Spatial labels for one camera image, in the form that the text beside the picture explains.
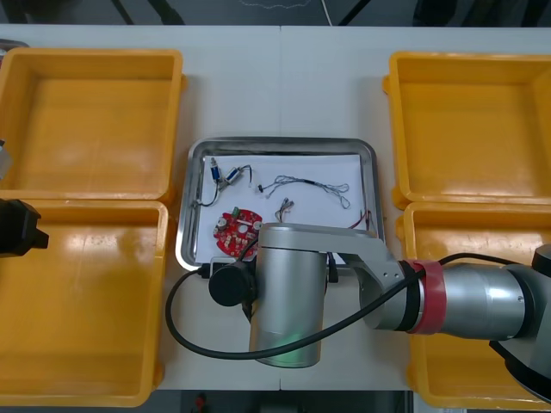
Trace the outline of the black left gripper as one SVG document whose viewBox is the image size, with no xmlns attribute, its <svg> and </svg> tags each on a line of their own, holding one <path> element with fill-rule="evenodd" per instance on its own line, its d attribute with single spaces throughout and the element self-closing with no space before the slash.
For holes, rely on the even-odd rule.
<svg viewBox="0 0 551 413">
<path fill-rule="evenodd" d="M 41 215 L 21 200 L 1 200 L 1 257 L 45 250 L 49 236 L 38 228 Z"/>
</svg>

